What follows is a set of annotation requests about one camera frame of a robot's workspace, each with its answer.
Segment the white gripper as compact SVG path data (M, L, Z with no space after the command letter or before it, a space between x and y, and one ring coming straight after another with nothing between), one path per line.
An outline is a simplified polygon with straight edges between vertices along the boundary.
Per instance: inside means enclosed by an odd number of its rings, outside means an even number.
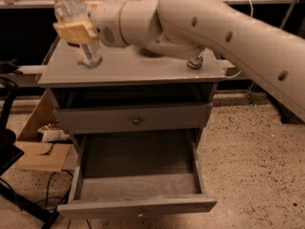
M91 11L91 22L54 23L53 27L61 39L72 44L90 45L99 37L105 46L127 47L120 27L121 11L125 4L126 0L102 0Z

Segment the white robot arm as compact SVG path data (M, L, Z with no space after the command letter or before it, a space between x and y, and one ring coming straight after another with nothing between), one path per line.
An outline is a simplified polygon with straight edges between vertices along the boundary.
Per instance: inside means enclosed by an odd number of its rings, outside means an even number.
M210 49L305 119L305 40L220 0L56 0L54 10L72 44L138 45L190 61Z

